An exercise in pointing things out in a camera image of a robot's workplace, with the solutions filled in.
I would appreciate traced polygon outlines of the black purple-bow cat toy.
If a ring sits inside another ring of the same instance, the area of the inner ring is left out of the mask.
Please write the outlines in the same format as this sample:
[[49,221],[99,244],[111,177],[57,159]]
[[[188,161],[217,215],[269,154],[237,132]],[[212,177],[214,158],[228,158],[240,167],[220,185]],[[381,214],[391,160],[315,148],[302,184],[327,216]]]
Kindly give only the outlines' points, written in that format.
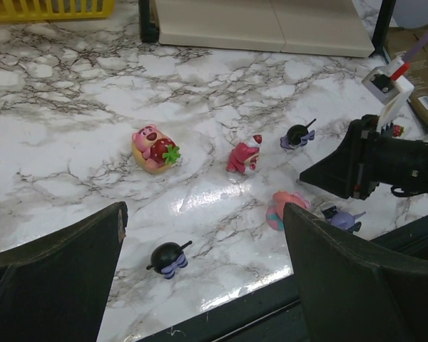
[[172,279],[177,270],[187,267],[188,260],[184,249],[193,242],[188,241],[179,245],[175,242],[166,242],[153,250],[150,257],[150,264],[146,269],[154,270],[163,276],[164,279]]

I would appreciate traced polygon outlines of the pink blue-bow bunny toy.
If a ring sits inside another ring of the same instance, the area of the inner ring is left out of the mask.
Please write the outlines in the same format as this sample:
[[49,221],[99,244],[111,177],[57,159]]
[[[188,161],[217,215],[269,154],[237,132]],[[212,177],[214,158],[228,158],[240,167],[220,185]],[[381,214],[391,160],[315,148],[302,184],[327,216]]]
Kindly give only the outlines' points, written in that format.
[[272,200],[273,204],[266,212],[266,222],[276,231],[284,230],[283,215],[287,203],[293,203],[303,209],[310,210],[310,203],[299,192],[278,191],[273,194]]

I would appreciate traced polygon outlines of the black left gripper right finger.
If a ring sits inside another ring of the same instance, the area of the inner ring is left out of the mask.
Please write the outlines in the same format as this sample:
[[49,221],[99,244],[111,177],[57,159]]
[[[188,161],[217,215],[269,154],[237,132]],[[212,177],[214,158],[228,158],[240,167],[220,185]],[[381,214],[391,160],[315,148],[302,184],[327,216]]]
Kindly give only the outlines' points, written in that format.
[[428,341],[428,261],[345,232],[296,204],[285,238],[311,341]]

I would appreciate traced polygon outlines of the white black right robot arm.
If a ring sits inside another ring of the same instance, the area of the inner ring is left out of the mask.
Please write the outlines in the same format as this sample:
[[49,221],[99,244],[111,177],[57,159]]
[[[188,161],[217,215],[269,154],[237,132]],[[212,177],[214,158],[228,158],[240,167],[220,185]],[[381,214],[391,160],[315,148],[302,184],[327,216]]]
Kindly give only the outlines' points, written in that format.
[[428,194],[428,142],[376,131],[379,117],[350,122],[339,147],[300,173],[300,181],[343,199],[367,199],[382,183],[395,197]]

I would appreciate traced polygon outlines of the pink bear strawberry toy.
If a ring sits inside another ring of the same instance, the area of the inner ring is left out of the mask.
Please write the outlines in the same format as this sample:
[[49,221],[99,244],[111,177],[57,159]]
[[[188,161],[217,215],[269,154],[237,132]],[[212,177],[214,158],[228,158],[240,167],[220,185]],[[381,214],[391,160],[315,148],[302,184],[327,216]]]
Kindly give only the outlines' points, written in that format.
[[180,148],[154,124],[132,134],[131,149],[134,160],[151,174],[165,172],[180,159]]

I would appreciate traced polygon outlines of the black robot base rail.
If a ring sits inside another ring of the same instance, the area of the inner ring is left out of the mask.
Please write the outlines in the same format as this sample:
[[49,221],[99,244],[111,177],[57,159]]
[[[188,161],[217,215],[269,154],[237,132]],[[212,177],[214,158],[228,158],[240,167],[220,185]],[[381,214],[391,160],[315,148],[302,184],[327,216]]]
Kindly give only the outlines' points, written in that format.
[[[372,240],[428,260],[428,215]],[[297,277],[290,275],[174,324],[144,341],[309,341]]]

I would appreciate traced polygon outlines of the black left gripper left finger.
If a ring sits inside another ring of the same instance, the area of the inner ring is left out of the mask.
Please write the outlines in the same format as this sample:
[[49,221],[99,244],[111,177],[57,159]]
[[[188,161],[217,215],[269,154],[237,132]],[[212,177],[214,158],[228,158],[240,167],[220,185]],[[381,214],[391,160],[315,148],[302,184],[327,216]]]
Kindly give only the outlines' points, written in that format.
[[95,341],[126,237],[128,208],[0,253],[0,341]]

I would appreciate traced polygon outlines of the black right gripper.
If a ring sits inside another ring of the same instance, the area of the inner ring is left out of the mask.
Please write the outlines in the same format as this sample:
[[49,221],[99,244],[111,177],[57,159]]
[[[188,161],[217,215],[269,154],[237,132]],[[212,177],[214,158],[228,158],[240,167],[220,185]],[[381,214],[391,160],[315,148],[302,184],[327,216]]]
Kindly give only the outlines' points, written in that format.
[[378,184],[396,197],[411,197],[412,140],[376,131],[378,117],[364,115],[350,123],[337,149],[300,173],[300,181],[340,198],[367,199]]

